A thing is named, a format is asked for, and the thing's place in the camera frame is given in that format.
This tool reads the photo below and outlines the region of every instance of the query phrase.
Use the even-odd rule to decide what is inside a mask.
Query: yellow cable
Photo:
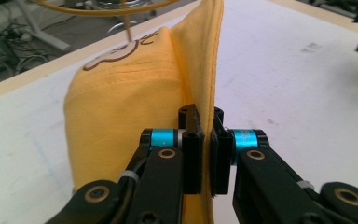
[[[158,7],[165,7],[169,4],[175,3],[178,0],[165,0],[163,2],[154,3],[152,5],[143,6],[143,7],[125,7],[121,9],[111,9],[111,10],[82,10],[82,9],[72,9],[67,7],[57,7],[46,0],[35,0],[37,4],[50,8],[52,10],[60,11],[63,13],[75,14],[80,16],[94,16],[94,17],[111,17],[119,15],[129,15],[139,12],[151,11]]]

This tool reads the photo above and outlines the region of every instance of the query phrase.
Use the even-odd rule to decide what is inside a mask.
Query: yellow towel
[[[184,198],[184,223],[213,223],[208,161],[222,0],[203,0],[172,29],[160,28],[84,65],[64,112],[75,188],[116,180],[144,128],[177,128],[195,104],[205,132],[200,195]]]

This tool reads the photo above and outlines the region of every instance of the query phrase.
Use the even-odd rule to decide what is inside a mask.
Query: white tabletop
[[[134,32],[172,26],[193,6]],[[0,84],[0,223],[43,223],[70,199],[63,97],[76,70],[125,35],[111,38]],[[225,126],[264,130],[317,190],[358,187],[357,44],[354,31],[270,1],[226,1],[215,97]],[[237,222],[231,201],[232,186],[213,200],[216,223]]]

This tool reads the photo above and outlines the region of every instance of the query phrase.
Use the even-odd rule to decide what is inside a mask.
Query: floor
[[[155,13],[133,14],[131,15],[131,21],[140,23],[144,20],[153,19],[158,15],[193,1],[194,0],[180,0],[167,7],[158,8]],[[124,28],[118,27],[109,32],[114,25],[120,22],[121,18],[118,17],[79,17],[66,14],[62,15],[60,21],[49,25],[46,25],[48,22],[42,22],[39,26],[44,32],[71,45],[71,50],[69,51],[71,52],[122,31]],[[26,21],[18,21],[18,23],[13,24],[12,28],[23,26],[23,24],[26,24]],[[0,69],[0,81],[20,75],[22,72],[33,69],[40,64],[47,63],[68,53],[59,51],[37,38],[32,38],[28,35],[18,37],[16,34],[8,34],[7,32],[8,30],[2,35],[5,36],[6,43],[17,56],[18,60],[11,65],[12,69],[10,72],[8,72],[6,68]]]

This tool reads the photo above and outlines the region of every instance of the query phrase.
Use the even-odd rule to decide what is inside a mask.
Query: cable tie
[[[300,181],[297,182],[297,184],[302,189],[315,189],[315,187],[307,180],[300,180]]]
[[[134,179],[136,183],[138,183],[139,181],[139,176],[135,172],[133,172],[132,170],[125,170],[121,172],[121,174],[118,176],[117,182],[121,179],[121,177],[125,176]]]

